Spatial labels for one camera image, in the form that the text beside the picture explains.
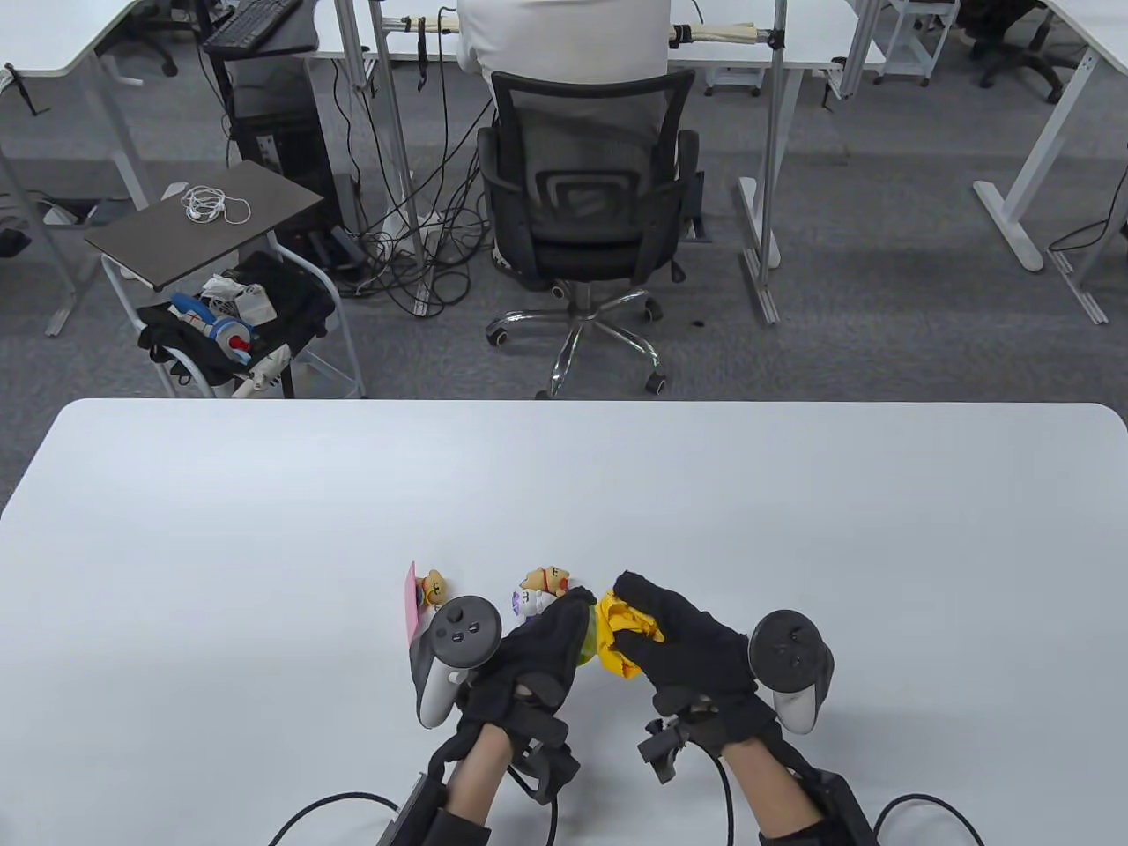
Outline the person's left hand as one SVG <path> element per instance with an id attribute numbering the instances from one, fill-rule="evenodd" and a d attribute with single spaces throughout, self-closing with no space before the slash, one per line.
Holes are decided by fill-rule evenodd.
<path id="1" fill-rule="evenodd" d="M 502 638 L 460 694 L 459 754 L 468 754 L 487 726 L 504 730 L 518 751 L 532 742 L 565 744 L 569 726 L 556 714 L 575 682 L 594 603 L 589 589 L 573 588 Z"/>

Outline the person's right hand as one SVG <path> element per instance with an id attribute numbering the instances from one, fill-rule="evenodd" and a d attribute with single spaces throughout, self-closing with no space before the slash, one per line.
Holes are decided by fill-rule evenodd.
<path id="1" fill-rule="evenodd" d="M 656 693 L 684 690 L 704 706 L 685 717 L 697 744 L 717 756 L 726 746 L 779 733 L 774 710 L 757 694 L 748 636 L 632 571 L 616 579 L 613 593 L 652 617 L 662 634 L 658 642 L 620 631 L 613 647 L 638 666 Z"/>

